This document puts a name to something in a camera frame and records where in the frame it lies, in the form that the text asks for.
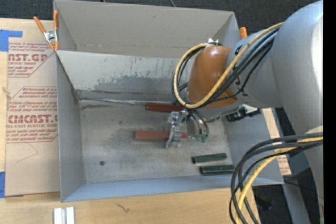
green object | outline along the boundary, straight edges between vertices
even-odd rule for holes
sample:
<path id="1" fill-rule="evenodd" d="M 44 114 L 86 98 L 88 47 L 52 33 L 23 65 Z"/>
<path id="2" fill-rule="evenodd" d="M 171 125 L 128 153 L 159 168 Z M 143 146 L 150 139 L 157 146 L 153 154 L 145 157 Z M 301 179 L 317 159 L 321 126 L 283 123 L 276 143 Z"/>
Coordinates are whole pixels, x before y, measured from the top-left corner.
<path id="1" fill-rule="evenodd" d="M 226 153 L 216 153 L 216 154 L 195 156 L 192 157 L 191 160 L 193 164 L 197 164 L 197 163 L 219 162 L 225 160 L 226 158 L 227 158 Z"/>
<path id="2" fill-rule="evenodd" d="M 202 175 L 231 174 L 234 170 L 235 170 L 235 166 L 232 164 L 204 166 L 199 169 Z"/>

wooden surface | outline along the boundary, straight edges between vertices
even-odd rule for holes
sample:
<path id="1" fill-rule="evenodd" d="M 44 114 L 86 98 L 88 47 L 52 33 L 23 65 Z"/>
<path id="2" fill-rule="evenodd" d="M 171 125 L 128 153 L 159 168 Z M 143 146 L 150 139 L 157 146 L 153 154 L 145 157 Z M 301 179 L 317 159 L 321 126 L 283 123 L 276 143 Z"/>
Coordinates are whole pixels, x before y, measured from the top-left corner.
<path id="1" fill-rule="evenodd" d="M 59 193 L 52 193 L 0 199 L 0 222 L 52 223 L 54 208 L 74 206 L 76 224 L 231 223 L 227 210 L 229 189 L 65 203 L 60 203 L 59 198 Z M 256 212 L 251 191 L 248 198 Z"/>

